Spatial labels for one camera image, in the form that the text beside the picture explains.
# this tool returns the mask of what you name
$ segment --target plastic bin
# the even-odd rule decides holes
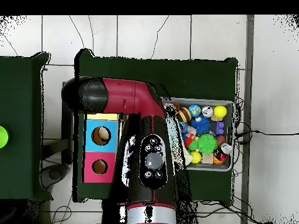
[[[180,103],[180,107],[189,107],[191,104],[198,104],[200,107],[204,106],[217,106],[223,105],[227,108],[227,115],[223,118],[224,122],[224,136],[227,139],[227,143],[232,146],[232,154],[224,161],[221,165],[216,164],[189,164],[187,170],[203,170],[203,171],[214,171],[214,172],[227,172],[232,169],[234,162],[234,133],[235,133],[235,103],[228,100],[200,100],[200,99],[185,99],[185,98],[171,98],[172,103]]]

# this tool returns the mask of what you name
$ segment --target green table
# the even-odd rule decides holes
[[[97,58],[90,50],[82,49],[75,58],[75,68],[80,76],[132,79],[156,85],[160,96],[235,100],[235,71],[238,61],[208,60],[151,60],[128,58]],[[79,116],[79,153],[82,160],[83,115]],[[110,184],[81,183],[81,163],[78,163],[78,200],[84,198],[106,198]],[[231,201],[231,171],[188,171],[192,200],[221,200],[227,205]]]
[[[39,183],[41,69],[49,54],[0,57],[0,125],[9,133],[0,149],[0,199],[49,200]]]

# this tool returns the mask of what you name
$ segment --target gray button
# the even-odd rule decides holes
[[[160,152],[161,151],[161,147],[160,146],[156,146],[155,150],[158,151],[158,152]]]
[[[145,150],[146,150],[146,151],[150,151],[151,149],[152,149],[151,145],[147,145],[147,146],[145,146]]]
[[[152,145],[157,143],[157,139],[155,138],[151,138],[151,140],[149,141]]]
[[[162,174],[160,171],[156,171],[155,176],[156,176],[158,179],[161,179],[161,178],[163,177],[163,174]]]
[[[144,174],[144,176],[145,176],[146,178],[150,178],[150,177],[152,177],[152,173],[151,173],[150,171],[147,171],[147,172]]]
[[[150,153],[145,158],[145,165],[149,169],[159,169],[163,165],[163,159],[157,153]]]

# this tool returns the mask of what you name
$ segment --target yellow ball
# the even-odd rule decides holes
[[[214,108],[214,115],[217,118],[223,118],[225,115],[227,115],[227,109],[225,106],[216,106]]]
[[[200,160],[201,160],[201,155],[199,154],[199,152],[192,151],[192,152],[190,153],[190,155],[193,157],[193,159],[192,159],[192,161],[191,161],[193,164],[196,164],[196,163],[200,162]]]

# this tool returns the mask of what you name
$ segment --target green lid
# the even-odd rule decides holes
[[[0,149],[3,148],[8,142],[8,132],[7,130],[0,126]]]

